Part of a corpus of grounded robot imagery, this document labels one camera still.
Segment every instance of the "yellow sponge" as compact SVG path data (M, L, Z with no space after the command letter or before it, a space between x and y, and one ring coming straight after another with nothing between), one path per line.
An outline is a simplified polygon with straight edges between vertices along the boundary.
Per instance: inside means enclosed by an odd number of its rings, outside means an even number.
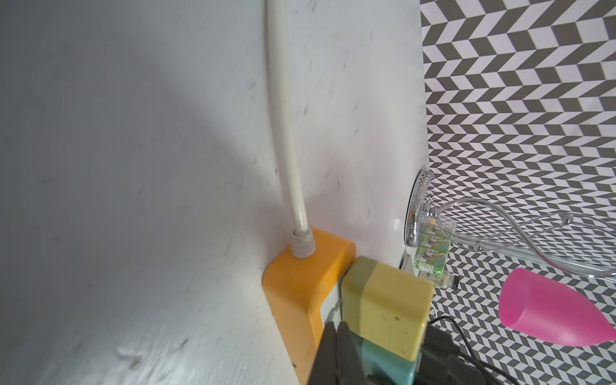
M360 256L342 280L342 319L355 334L415 361L433 293L431 282Z

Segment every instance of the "pink plastic cup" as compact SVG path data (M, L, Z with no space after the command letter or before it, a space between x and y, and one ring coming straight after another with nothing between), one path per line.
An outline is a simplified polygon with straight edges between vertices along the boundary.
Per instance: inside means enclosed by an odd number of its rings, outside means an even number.
M498 313L504 326L558 345L616 340L616 330L588 298L525 269L513 270L505 280Z

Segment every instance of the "scratches on surface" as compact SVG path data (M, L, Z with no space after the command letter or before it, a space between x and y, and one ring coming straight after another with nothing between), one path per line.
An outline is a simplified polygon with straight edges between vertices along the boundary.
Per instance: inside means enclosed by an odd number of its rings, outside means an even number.
M130 366L128 366L129 369L134 369L137 365L139 365L139 363L141 362L141 359L134 359Z
M161 375L161 376L157 379L157 382L158 382L158 383L163 382L163 380L164 380L165 378L167 378L167 377L169 376L169 374L170 374L170 373L171 373L171 370L168 370L168 371L164 372L164 373L163 373L163 374L162 374L162 375Z
M140 360L141 361L141 358L142 358L141 354L138 354L122 346L116 347L116 354L118 355L118 358L121 360L131 360L131 361Z
M167 351L167 356L170 356L170 355L172 355L172 354L176 354L176 353L178 353L179 351L181 351L181 350L184 348L184 346L186 346L186 344L187 344L189 341L190 341L190 337L186 337L186 338L184 338L184 340L183 340L181 343L179 343L179 344L173 344L173 345L169 348L169 350Z

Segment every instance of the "small glass jar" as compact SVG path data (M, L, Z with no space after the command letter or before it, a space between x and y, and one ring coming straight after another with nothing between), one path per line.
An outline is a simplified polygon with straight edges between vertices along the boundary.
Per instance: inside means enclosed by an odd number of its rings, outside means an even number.
M434 286L440 289L456 290L458 288L458 284L460 283L460 276L452 274L447 270L444 270L443 275L441 276L425 271L420 271L419 278L432 282Z

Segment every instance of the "teal block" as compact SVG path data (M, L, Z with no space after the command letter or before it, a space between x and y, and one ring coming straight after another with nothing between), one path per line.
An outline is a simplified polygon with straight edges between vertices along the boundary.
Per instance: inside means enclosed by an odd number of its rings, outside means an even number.
M392 385L413 384L416 361L405 360L355 333L351 335L366 376L373 375L388 380Z

